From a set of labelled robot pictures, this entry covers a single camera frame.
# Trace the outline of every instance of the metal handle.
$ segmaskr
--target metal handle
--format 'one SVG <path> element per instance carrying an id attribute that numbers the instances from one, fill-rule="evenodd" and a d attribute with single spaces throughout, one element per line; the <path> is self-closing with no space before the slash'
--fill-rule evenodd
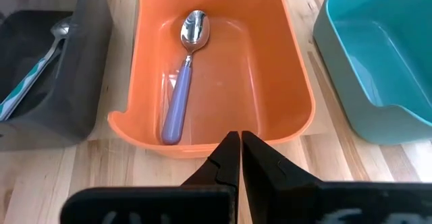
<path id="1" fill-rule="evenodd" d="M 162 141 L 166 144 L 177 144 L 182 138 L 191 77 L 192 68 L 184 64 L 180 68 L 173 96 L 169 103 L 168 114 L 163 124 Z"/>
<path id="2" fill-rule="evenodd" d="M 34 82 L 40 76 L 41 72 L 47 66 L 48 61 L 45 58 L 40 61 L 28 72 L 26 77 L 12 90 L 5 100 L 0 104 L 0 121 L 6 120 L 20 104 L 21 100 L 27 94 Z"/>

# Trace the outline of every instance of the teal bin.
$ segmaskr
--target teal bin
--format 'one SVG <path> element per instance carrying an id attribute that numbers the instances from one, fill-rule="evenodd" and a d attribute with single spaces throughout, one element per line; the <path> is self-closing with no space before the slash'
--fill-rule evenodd
<path id="1" fill-rule="evenodd" d="M 313 35 L 359 136 L 432 138 L 432 0 L 325 0 Z"/>

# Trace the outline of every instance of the orange bin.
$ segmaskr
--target orange bin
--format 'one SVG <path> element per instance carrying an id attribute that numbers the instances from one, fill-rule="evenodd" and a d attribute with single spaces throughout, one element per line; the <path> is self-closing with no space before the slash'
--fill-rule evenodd
<path id="1" fill-rule="evenodd" d="M 229 131 L 268 144 L 287 142 L 311 122 L 315 103 L 285 0 L 139 0 L 126 112 L 110 126 L 126 141 L 174 158 L 208 156 Z M 210 39 L 194 54 L 182 140 L 166 146 L 161 129 L 186 56 L 180 29 L 206 12 Z"/>

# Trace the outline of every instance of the utensil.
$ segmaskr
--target utensil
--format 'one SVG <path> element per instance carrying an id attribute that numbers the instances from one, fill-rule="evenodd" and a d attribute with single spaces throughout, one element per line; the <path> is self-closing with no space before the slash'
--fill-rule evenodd
<path id="1" fill-rule="evenodd" d="M 40 74 L 50 62 L 59 42 L 65 39 L 68 35 L 70 27 L 70 17 L 64 18 L 56 23 L 51 28 L 51 33 L 54 35 L 54 42 L 47 54 L 28 72 L 26 77 L 12 90 L 0 104 L 0 121 L 4 121 L 14 112 L 15 108 L 20 104 L 21 100 L 26 96 L 27 92 L 33 86 Z"/>
<path id="2" fill-rule="evenodd" d="M 180 68 L 173 96 L 169 103 L 168 114 L 162 129 L 162 141 L 177 144 L 182 138 L 186 103 L 188 101 L 190 79 L 192 75 L 192 55 L 209 40 L 209 18 L 203 11 L 193 11 L 183 23 L 180 39 L 188 52 Z"/>

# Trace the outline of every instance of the wood grain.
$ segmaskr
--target wood grain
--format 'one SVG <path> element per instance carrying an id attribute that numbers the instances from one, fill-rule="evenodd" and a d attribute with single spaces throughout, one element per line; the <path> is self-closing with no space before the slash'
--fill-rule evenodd
<path id="1" fill-rule="evenodd" d="M 432 182 L 430 141 L 377 146 L 352 132 L 312 37 L 323 0 L 286 0 L 317 102 L 305 135 L 275 147 L 323 180 Z M 204 159 L 175 160 L 127 144 L 106 116 L 126 108 L 137 18 L 137 0 L 109 0 L 115 28 L 101 91 L 97 125 L 75 147 L 0 152 L 0 223 L 58 223 L 68 196 L 93 186 L 175 186 Z M 239 223 L 251 223 L 243 179 Z"/>

